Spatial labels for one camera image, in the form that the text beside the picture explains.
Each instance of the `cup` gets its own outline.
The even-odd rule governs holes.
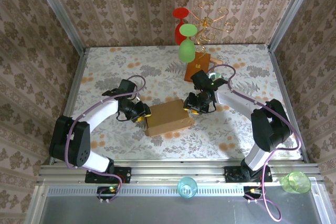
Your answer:
[[[197,193],[197,183],[190,177],[184,177],[179,181],[177,191],[183,198],[192,198]]]
[[[305,194],[309,192],[311,183],[306,174],[299,170],[294,170],[280,182],[282,188],[291,194]]]

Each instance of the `floral tablecloth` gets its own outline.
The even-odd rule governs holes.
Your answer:
[[[208,46],[212,57],[237,69],[233,86],[265,101],[281,102],[282,96],[265,45]],[[193,92],[185,82],[186,64],[178,59],[178,46],[91,48],[83,73],[74,115],[101,100],[101,94],[118,87],[121,79],[134,74],[146,78],[146,89],[139,97],[149,106],[185,99]],[[217,68],[229,77],[231,71]],[[141,87],[141,79],[134,79]],[[91,148],[113,159],[166,158],[243,158],[254,140],[250,121],[226,105],[217,112],[191,115],[195,125],[190,129],[157,137],[144,135],[144,122],[118,122],[115,115],[106,119],[91,134]],[[284,146],[295,145],[289,138]],[[298,159],[298,152],[279,152],[275,158]]]

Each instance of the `green wine glass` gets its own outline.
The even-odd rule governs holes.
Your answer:
[[[184,24],[180,27],[180,33],[186,39],[180,44],[178,58],[185,63],[192,62],[195,59],[196,47],[189,37],[197,33],[197,27],[193,24]]]

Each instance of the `wall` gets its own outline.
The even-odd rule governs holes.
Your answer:
[[[276,57],[308,154],[336,209],[336,0],[304,0]]]
[[[0,0],[0,223],[23,223],[78,55],[46,0]]]
[[[227,6],[231,33],[216,31],[212,44],[266,43],[290,0],[61,0],[86,47],[174,45],[172,11],[187,7],[197,15],[201,1],[213,4],[210,17]],[[187,19],[195,22],[191,15]],[[216,23],[223,27],[225,20]]]

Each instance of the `blue cup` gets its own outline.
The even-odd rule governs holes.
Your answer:
[[[185,199],[192,198],[197,193],[197,183],[190,177],[184,177],[179,181],[177,191]]]

